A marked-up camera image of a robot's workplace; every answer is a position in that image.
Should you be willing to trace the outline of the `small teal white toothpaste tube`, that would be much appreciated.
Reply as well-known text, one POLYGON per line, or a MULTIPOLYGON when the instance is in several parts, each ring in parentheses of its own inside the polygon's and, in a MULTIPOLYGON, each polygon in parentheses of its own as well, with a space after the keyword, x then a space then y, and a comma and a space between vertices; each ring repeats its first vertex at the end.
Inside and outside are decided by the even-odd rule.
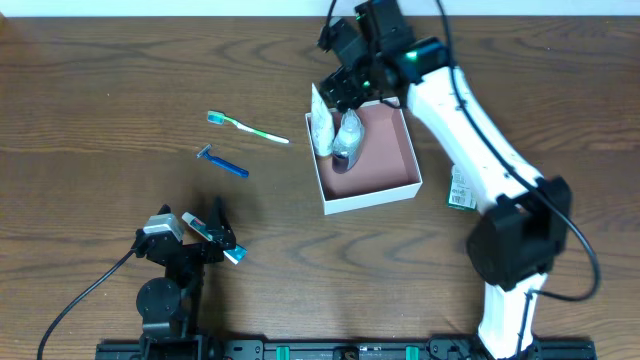
MULTIPOLYGON (((197 217, 195 217, 193 214, 189 213, 189 212, 185 212, 182 215, 182 220, 193 230, 195 230, 199 235, 201 235, 202 237, 204 237, 207 241, 209 242, 213 242, 213 236, 210 235, 207 231, 206 231, 206 224, 198 219, 197 217)), ((234 265, 239 264, 243 258, 246 256, 247 254, 247 250, 242 247, 241 245, 236 245, 233 249, 230 250, 224 250, 223 254, 225 255, 225 257, 227 259, 229 259, 234 265)))

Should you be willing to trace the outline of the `green white soap box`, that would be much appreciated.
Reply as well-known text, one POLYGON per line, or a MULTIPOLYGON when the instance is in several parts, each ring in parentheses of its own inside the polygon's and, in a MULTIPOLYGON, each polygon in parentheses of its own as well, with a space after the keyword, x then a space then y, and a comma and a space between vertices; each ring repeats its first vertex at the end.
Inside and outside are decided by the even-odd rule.
POLYGON ((462 171, 456 165, 451 168, 447 206, 465 211, 474 211, 477 207, 475 195, 467 184, 462 171))

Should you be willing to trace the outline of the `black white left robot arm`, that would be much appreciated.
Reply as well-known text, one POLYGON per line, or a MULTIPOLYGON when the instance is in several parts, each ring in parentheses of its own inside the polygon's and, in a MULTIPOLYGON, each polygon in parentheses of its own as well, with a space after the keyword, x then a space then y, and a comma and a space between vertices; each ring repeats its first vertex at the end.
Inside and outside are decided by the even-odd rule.
POLYGON ((208 219, 198 225, 204 240, 185 244, 184 227, 171 208, 163 205, 136 231, 135 255, 165 269, 162 277, 144 284, 136 298, 146 338, 182 339, 197 333, 204 268, 223 261, 224 252, 236 246, 221 198, 214 200, 208 219))

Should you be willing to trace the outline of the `white squeeze tube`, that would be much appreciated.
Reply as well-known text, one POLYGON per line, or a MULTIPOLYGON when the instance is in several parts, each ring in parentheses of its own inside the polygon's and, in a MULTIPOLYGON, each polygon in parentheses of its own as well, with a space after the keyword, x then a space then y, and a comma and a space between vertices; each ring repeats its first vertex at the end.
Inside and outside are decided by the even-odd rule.
POLYGON ((312 85, 311 97, 311 139, 317 156, 326 157, 332 153, 335 137, 332 113, 321 97, 315 84, 312 85))

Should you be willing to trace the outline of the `clear bottle dark blue cap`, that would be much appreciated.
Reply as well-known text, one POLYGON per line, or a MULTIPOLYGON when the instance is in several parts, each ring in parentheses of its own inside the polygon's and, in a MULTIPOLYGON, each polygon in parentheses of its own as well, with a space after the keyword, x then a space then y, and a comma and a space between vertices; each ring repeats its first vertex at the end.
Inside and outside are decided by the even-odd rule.
POLYGON ((365 127, 354 110, 348 110, 341 118, 341 124, 332 145, 332 168, 344 174, 357 163, 362 152, 365 127))

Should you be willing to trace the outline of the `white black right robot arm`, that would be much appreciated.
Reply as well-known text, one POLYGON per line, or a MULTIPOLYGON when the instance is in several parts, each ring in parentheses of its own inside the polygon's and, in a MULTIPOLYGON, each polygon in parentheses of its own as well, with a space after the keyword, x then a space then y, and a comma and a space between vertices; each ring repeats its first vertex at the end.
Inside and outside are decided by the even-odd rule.
POLYGON ((320 95, 341 113, 391 92, 435 136, 470 185, 480 221, 466 249, 485 284, 474 338, 450 348, 466 358, 541 358, 535 306, 564 250, 571 192, 546 179, 495 127, 469 89, 449 39, 418 39, 394 1, 367 1, 348 22, 328 15, 318 46, 338 69, 320 95))

